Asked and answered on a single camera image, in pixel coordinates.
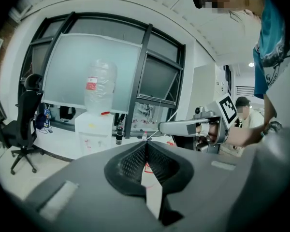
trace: railing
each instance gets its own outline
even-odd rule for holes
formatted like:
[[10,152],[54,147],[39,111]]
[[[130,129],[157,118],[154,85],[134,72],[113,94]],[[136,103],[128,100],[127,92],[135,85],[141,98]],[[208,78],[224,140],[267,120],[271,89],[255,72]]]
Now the railing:
[[255,88],[247,86],[236,86],[236,95],[254,97]]

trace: bottle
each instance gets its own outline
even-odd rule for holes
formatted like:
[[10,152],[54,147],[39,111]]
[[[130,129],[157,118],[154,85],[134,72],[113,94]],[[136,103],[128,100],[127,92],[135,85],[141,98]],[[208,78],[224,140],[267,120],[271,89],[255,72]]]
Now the bottle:
[[116,144],[121,145],[122,143],[122,127],[118,127],[116,134]]
[[146,140],[147,140],[147,132],[145,131],[142,136],[142,141],[146,141]]
[[117,66],[106,60],[97,60],[88,70],[85,107],[93,115],[110,112],[117,79]]

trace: blue t-shirt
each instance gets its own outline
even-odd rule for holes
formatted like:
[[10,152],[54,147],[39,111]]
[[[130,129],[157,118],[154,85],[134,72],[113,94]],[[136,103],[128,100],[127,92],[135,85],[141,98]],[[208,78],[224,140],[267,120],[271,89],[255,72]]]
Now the blue t-shirt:
[[259,42],[253,49],[255,96],[263,99],[268,88],[290,62],[290,29],[271,0],[265,0]]

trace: black office chair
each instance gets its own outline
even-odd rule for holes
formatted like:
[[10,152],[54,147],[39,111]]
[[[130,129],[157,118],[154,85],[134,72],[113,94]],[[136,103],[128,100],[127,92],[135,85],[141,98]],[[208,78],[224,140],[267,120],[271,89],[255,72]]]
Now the black office chair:
[[14,167],[23,157],[25,157],[27,162],[31,165],[32,172],[36,173],[37,170],[27,157],[27,154],[35,152],[40,152],[42,155],[44,154],[41,149],[33,148],[33,142],[37,137],[34,124],[34,132],[31,132],[31,124],[34,122],[34,113],[43,95],[41,83],[42,77],[38,74],[32,74],[27,77],[25,81],[26,91],[21,95],[19,104],[16,105],[18,107],[17,120],[12,121],[0,131],[0,141],[5,147],[10,148],[11,146],[15,146],[20,148],[20,150],[11,151],[13,157],[15,154],[18,154],[11,167],[11,174],[13,175],[15,174],[13,170]]

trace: cap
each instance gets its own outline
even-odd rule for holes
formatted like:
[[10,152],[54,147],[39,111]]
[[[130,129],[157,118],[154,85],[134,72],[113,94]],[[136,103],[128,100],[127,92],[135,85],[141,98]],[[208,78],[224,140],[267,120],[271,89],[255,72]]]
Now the cap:
[[249,103],[250,103],[250,100],[242,96],[242,97],[237,98],[235,102],[235,107],[249,106]]

